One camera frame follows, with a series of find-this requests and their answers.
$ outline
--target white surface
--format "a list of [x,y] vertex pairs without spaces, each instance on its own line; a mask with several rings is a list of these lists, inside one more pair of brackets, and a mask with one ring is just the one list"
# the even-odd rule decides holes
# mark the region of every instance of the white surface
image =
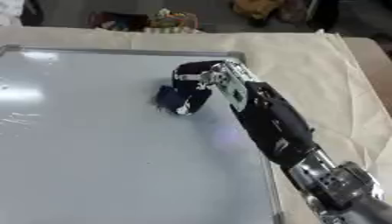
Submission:
[[258,149],[218,90],[193,116],[151,105],[195,60],[210,59],[1,57],[1,223],[272,223]]
[[[137,34],[56,28],[2,28],[0,44],[172,51],[240,51],[262,80],[285,96],[334,161],[367,168],[392,203],[392,125],[346,44],[330,34]],[[286,223],[319,223],[275,169]]]
[[0,14],[19,17],[22,14],[25,0],[0,0]]

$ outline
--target floor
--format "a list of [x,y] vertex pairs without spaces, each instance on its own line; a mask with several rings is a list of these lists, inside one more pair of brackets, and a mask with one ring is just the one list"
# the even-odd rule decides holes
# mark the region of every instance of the floor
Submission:
[[[161,8],[198,15],[210,32],[311,32],[305,26],[270,21],[254,28],[229,8],[230,0],[39,0],[45,11],[45,26],[87,27],[91,11],[154,14]],[[341,0],[339,24],[334,32],[346,36],[371,37],[377,32],[392,35],[392,11],[376,0]]]

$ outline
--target beige cloth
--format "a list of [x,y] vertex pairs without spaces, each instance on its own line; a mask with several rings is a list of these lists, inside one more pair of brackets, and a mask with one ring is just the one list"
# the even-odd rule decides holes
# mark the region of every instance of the beige cloth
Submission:
[[[359,163],[392,203],[392,123],[341,37],[329,34],[142,34],[55,28],[0,28],[0,43],[29,46],[239,51],[248,67],[285,96],[316,129],[337,163]],[[286,223],[318,223],[274,166]]]

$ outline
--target robotic arm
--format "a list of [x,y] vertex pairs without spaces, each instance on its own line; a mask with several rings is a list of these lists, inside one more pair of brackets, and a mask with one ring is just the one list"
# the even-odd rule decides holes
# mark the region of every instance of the robotic arm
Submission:
[[216,86],[260,151],[279,165],[325,224],[391,224],[392,207],[377,181],[356,163],[336,165],[305,119],[269,84],[229,60],[179,66],[172,87],[161,87],[158,105],[177,115],[197,112]]

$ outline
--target whiteboard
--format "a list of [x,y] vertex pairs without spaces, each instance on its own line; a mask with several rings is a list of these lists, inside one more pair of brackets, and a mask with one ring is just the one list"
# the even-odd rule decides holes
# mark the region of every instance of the whiteboard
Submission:
[[3,52],[0,223],[273,223],[269,164],[218,91],[192,116],[151,104],[219,58],[180,54]]

